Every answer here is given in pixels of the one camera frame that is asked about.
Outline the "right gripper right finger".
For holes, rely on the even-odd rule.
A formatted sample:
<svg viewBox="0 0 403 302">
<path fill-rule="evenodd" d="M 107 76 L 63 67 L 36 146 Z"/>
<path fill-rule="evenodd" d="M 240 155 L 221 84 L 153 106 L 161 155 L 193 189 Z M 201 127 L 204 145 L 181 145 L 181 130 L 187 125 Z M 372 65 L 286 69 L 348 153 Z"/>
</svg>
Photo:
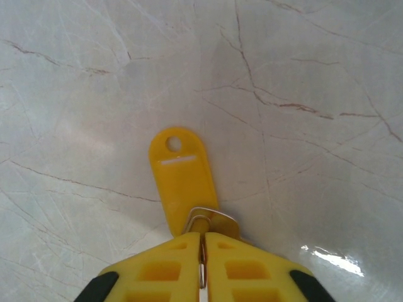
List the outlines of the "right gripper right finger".
<svg viewBox="0 0 403 302">
<path fill-rule="evenodd" d="M 296 262 L 219 233 L 205 243 L 209 301 L 334 301 Z"/>
</svg>

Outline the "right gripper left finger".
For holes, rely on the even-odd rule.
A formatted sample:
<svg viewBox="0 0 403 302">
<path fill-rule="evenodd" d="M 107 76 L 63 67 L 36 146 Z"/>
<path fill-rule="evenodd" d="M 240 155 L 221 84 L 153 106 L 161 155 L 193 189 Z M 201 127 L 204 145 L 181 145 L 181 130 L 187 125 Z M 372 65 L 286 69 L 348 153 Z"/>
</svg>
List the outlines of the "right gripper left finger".
<svg viewBox="0 0 403 302">
<path fill-rule="evenodd" d="M 76 301 L 199 300 L 200 234 L 186 233 L 103 269 Z"/>
</svg>

